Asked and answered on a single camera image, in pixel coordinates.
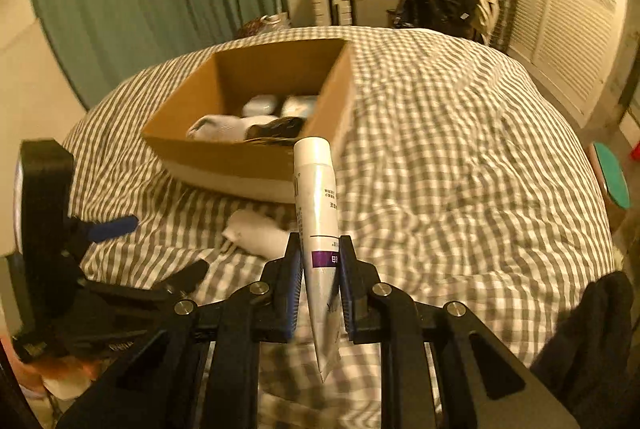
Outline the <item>person's left hand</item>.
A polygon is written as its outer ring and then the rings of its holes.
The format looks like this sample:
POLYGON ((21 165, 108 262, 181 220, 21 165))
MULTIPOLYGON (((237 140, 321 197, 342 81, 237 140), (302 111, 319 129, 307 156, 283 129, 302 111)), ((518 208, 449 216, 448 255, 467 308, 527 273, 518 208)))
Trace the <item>person's left hand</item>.
POLYGON ((1 342, 17 382, 35 393, 49 392, 60 400, 75 400, 102 373, 101 360, 77 357, 42 357, 26 364, 17 357, 8 334, 1 335, 1 342))

